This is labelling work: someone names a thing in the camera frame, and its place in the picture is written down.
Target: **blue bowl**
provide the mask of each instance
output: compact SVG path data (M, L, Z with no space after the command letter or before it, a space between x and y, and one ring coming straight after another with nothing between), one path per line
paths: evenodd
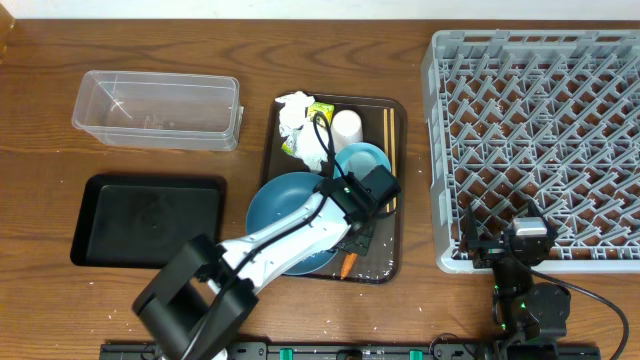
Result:
M391 163L389 162L389 158L384 154L384 151L380 150L380 148L375 145L359 142L345 147L336 155L336 163L340 165L345 174L349 172L349 158L351 158L353 154L361 151L373 156L376 159L376 165L384 165L387 170L391 171ZM339 177L340 171L338 171L338 167L336 167L333 170L333 178L335 179Z
M295 172L278 176L263 186L253 197L247 212L247 234L262 230L298 210L313 194L322 176ZM320 251L300 261L285 272L287 275L312 273L327 265L337 251Z

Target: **dark serving tray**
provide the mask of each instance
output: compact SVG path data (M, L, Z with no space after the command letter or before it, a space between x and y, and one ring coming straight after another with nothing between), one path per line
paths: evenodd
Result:
M406 152L407 113L397 101L382 98L363 98L353 96L337 96L311 94L316 101L335 105L334 114L340 110L353 110L362 118L364 142L385 150L392 163L392 172L404 189L404 163ZM294 171L309 171L302 160L287 155L282 149L284 138L278 132L278 112L282 104L274 102L269 117L269 132L262 162L262 185L280 175ZM385 132L385 112L387 131ZM328 164L323 163L322 176L331 176ZM400 269L400 251L402 242L402 202L396 203L397 212L378 221L367 256L359 256L344 281L384 284L390 281ZM340 280L340 270L346 253L340 251L329 264L311 274L310 278Z
M96 175L71 246L78 266L160 269L190 239L218 238L224 180Z

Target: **wood surface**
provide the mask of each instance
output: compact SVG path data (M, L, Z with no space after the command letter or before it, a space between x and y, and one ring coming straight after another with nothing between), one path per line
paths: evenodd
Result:
M215 174L228 192L223 238L244 234L258 190L273 98L303 89L389 97L408 112L399 275L383 286L282 277L260 294L243 334L274 342L428 343L442 332L488 339L493 279L434 261L420 62L441 29L638 28L639 23L496 21L20 20L0 67L0 358L96 359L108 340L149 340L131 312L155 271L75 267L82 191L108 171ZM71 125L89 70L234 76L245 106L232 152L107 147ZM573 275L629 317L624 359L640 357L640 275ZM621 336L605 306L574 294L566 341L608 358Z
M13 16L9 14L7 9L0 4L0 64L2 64L2 59L4 58L4 52L7 45L7 39L9 38L9 33L11 29L13 29L13 24L15 20Z

